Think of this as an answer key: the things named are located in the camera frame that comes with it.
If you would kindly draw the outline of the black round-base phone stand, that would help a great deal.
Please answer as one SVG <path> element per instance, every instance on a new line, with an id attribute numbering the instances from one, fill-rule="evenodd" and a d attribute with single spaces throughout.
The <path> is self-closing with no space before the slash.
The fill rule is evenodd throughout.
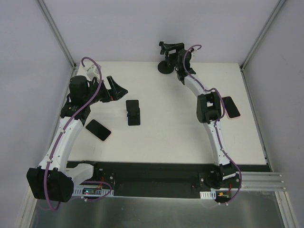
<path id="1" fill-rule="evenodd" d="M 163 61 L 161 61 L 158 64 L 157 69 L 162 74 L 165 74 L 165 75 L 171 74 L 176 67 L 176 63 L 177 63 L 177 57 L 167 56 L 167 57 L 165 57 L 165 59 Z"/>

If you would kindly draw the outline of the black folding phone stand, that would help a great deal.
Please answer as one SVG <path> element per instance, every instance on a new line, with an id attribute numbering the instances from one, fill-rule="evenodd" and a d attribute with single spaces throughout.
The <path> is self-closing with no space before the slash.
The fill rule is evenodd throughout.
<path id="1" fill-rule="evenodd" d="M 128 125 L 139 126 L 141 124 L 139 100 L 126 100 L 126 110 Z"/>

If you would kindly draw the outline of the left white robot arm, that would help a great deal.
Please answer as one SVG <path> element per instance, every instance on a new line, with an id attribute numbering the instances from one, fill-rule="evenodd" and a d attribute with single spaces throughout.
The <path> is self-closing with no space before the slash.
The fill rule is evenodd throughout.
<path id="1" fill-rule="evenodd" d="M 100 181 L 100 172 L 89 163 L 80 163 L 66 170 L 74 142 L 83 129 L 91 112 L 90 106 L 108 103 L 123 98 L 128 90 L 119 86 L 107 76 L 110 89 L 96 77 L 88 80 L 85 76 L 70 79 L 69 94 L 61 113 L 57 132 L 50 148 L 36 168 L 29 168 L 27 180 L 34 198 L 57 202 L 68 202 L 74 187 L 87 181 L 95 185 Z"/>

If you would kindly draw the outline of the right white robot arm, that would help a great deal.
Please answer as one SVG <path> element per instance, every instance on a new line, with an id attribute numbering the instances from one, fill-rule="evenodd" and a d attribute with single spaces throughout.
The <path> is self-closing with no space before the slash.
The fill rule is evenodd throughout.
<path id="1" fill-rule="evenodd" d="M 227 153 L 221 132 L 220 120 L 224 117 L 224 102 L 216 88 L 208 89 L 190 65 L 192 55 L 202 48 L 193 45 L 185 49 L 184 43 L 167 44 L 159 42 L 160 54 L 165 60 L 158 64 L 162 74 L 177 73 L 178 80 L 192 91 L 197 99 L 196 115 L 207 131 L 212 147 L 215 168 L 204 178 L 203 183 L 214 189 L 225 187 L 236 176 L 237 166 Z"/>

